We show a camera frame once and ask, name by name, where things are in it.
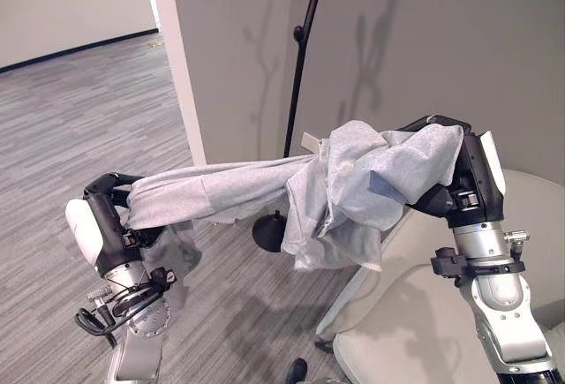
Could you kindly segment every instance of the gray carpet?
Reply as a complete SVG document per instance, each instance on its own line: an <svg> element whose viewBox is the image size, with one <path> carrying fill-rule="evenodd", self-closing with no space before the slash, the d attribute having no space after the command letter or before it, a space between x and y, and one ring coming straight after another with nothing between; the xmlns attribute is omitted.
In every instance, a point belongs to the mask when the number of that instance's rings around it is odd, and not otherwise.
<svg viewBox="0 0 565 384"><path fill-rule="evenodd" d="M101 280L64 206L101 173L148 175L192 163L158 35L0 74L0 382L102 383L110 349L72 315ZM203 252L187 308L163 347L163 383L282 383L306 358L342 377L313 329L354 270L300 274L262 252L251 221L199 225Z"/></svg>

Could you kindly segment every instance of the baseboard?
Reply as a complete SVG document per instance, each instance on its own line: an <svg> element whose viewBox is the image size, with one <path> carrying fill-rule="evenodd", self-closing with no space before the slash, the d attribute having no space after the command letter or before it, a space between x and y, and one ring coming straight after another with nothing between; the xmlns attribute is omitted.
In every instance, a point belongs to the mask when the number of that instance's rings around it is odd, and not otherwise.
<svg viewBox="0 0 565 384"><path fill-rule="evenodd" d="M29 64L38 64L39 62L54 59L55 57L70 55L71 53L76 53L77 51L88 50L88 49L92 49L94 47L105 46L106 44L112 44L113 42L129 40L130 38L140 37L142 35L156 34L158 32L159 32L158 28L152 28L152 29L148 29L146 31L140 31L138 33L120 35L119 37L108 38L108 40L91 42L90 44L85 44L84 46L73 47L72 49L61 50L61 51L58 51L56 53L51 53L50 55L39 56L39 57L36 57L36 58L33 58L33 59L25 60L23 62L18 62L17 64L9 64L8 66L2 66L2 67L0 67L0 73L11 71L11 70L14 70L14 69L17 69L17 68L21 68L22 66L27 66Z"/></svg>

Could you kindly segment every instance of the white wall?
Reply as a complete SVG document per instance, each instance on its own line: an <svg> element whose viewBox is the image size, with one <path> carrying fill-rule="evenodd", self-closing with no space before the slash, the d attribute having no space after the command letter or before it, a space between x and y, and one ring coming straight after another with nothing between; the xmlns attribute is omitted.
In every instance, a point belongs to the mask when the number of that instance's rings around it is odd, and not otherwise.
<svg viewBox="0 0 565 384"><path fill-rule="evenodd" d="M326 136L352 118L385 130L439 113L492 130L503 167L563 184L563 3L320 0L294 153L302 131ZM292 0L291 21L304 9Z"/></svg>
<svg viewBox="0 0 565 384"><path fill-rule="evenodd" d="M149 0L0 0L0 67L155 28Z"/></svg>
<svg viewBox="0 0 565 384"><path fill-rule="evenodd" d="M155 1L162 24L162 36L165 40L169 66L177 91L178 105L185 123L186 138L191 149L192 161L195 165L205 165L206 156L202 146L199 119L196 114L194 94L192 93L192 82L188 73L185 46L178 21L177 3L176 0Z"/></svg>

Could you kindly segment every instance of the chair seat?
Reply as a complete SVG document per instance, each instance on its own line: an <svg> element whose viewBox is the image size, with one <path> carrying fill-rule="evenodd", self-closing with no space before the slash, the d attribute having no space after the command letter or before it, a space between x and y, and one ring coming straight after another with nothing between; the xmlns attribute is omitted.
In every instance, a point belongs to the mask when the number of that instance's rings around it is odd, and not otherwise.
<svg viewBox="0 0 565 384"><path fill-rule="evenodd" d="M565 315L565 191L521 172L504 176L502 228L530 232L523 260L532 312L552 328ZM334 352L351 382L497 382L470 307L429 265L434 250L455 245L445 221L411 211L384 243L380 276L360 271L350 294L339 297L340 312L332 308L332 323L324 325L326 332L338 330Z"/></svg>
<svg viewBox="0 0 565 384"><path fill-rule="evenodd" d="M473 322L453 285L431 267L414 267L337 335L334 353L354 383L495 384Z"/></svg>

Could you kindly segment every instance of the black knob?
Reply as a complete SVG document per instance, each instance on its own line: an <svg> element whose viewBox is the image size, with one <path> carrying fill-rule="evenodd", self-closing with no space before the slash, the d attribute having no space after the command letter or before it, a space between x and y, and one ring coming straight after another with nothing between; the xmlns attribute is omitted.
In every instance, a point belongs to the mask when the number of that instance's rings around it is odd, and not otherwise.
<svg viewBox="0 0 565 384"><path fill-rule="evenodd" d="M438 258L452 258L456 256L456 249L453 247L442 247L435 251Z"/></svg>

